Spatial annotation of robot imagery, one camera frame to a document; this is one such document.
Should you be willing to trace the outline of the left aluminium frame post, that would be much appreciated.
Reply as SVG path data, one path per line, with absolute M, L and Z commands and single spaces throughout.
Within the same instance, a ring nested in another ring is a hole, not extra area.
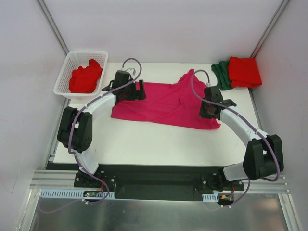
M 44 0 L 35 0 L 35 2 L 37 3 L 39 9 L 41 10 L 45 20 L 47 21 L 47 23 L 48 23 L 52 33 L 54 34 L 61 50 L 63 51 L 63 53 L 65 55 L 67 55 L 70 52 L 70 50 L 69 50 L 61 32 L 60 32 L 52 14 L 51 14 L 51 12 L 49 10 L 48 5 L 46 4 L 46 2 Z

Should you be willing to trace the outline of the right aluminium rail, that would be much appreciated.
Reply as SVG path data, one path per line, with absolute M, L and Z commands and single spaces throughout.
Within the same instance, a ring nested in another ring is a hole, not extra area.
M 288 194 L 291 192 L 286 176 L 282 175 L 277 181 L 251 181 L 249 193 Z

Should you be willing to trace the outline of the folded red t shirt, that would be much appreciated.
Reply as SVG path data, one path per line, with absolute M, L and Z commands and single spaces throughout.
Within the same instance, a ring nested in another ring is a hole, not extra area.
M 232 88 L 255 88 L 262 85 L 255 58 L 230 57 L 228 74 Z

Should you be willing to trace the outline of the pink t shirt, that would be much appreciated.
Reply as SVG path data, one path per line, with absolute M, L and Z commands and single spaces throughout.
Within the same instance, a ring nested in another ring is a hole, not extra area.
M 220 128 L 215 119 L 199 116 L 202 102 L 193 93 L 191 79 L 196 94 L 202 98 L 206 84 L 193 73 L 194 69 L 190 69 L 174 84 L 145 82 L 146 99 L 118 103 L 112 109 L 111 118 L 201 130 Z

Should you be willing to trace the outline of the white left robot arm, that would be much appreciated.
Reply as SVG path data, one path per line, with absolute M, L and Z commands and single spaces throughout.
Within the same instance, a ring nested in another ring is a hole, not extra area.
M 97 187 L 102 182 L 101 174 L 96 172 L 98 160 L 90 149 L 93 122 L 121 101 L 145 100 L 144 81 L 138 80 L 139 76 L 134 76 L 132 68 L 118 70 L 115 78 L 97 97 L 79 108 L 68 106 L 63 110 L 57 140 L 74 156 L 79 169 L 86 173 L 85 182 L 91 187 Z

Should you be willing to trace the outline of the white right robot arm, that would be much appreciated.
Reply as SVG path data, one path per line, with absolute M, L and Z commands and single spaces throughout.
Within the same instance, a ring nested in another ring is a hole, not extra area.
M 217 186 L 227 190 L 233 185 L 234 180 L 278 180 L 284 168 L 281 138 L 256 128 L 234 101 L 223 99 L 218 87 L 207 87 L 204 93 L 200 117 L 223 122 L 246 147 L 244 160 L 225 166 L 222 175 L 216 178 Z

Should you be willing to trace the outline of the aluminium rail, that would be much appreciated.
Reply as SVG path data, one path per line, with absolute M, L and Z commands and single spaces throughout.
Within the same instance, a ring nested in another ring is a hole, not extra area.
M 77 171 L 36 170 L 30 188 L 34 189 L 72 189 Z
M 282 175 L 277 181 L 251 181 L 249 193 L 288 194 L 291 192 L 286 176 Z

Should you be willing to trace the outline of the red t shirt in basket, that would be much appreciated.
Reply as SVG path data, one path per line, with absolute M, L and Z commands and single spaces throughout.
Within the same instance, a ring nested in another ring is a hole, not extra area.
M 89 60 L 89 65 L 85 68 L 79 66 L 73 70 L 69 81 L 69 90 L 71 93 L 94 93 L 97 87 L 97 81 L 100 79 L 103 69 L 100 64 L 94 60 Z

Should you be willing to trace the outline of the left aluminium rail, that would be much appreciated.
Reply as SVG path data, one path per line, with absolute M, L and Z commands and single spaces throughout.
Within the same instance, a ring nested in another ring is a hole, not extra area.
M 77 171 L 36 170 L 30 188 L 34 189 L 72 189 Z

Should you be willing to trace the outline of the folded green t shirt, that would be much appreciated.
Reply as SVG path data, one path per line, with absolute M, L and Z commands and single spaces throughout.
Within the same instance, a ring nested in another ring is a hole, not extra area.
M 211 70 L 217 78 L 217 85 L 220 90 L 231 90 L 231 80 L 228 73 L 229 61 L 220 61 L 211 65 Z

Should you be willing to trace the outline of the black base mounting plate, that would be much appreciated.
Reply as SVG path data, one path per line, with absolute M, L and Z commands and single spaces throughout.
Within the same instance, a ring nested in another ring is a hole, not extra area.
M 117 199 L 201 201 L 215 191 L 244 190 L 239 180 L 223 179 L 221 167 L 100 164 L 94 179 L 77 164 L 49 163 L 47 169 L 75 170 L 74 187 L 110 191 Z

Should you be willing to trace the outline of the white perforated plastic basket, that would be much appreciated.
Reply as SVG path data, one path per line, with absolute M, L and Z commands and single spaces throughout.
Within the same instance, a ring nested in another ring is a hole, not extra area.
M 96 88 L 92 93 L 71 93 L 69 90 L 69 81 L 72 72 L 80 66 L 85 68 L 89 65 L 89 60 L 94 59 L 102 69 L 105 69 L 108 61 L 108 53 L 105 51 L 71 51 L 67 54 L 63 66 L 56 80 L 53 92 L 56 95 L 62 95 L 70 100 L 91 100 L 101 93 L 102 83 L 105 71 L 102 71 L 97 80 Z

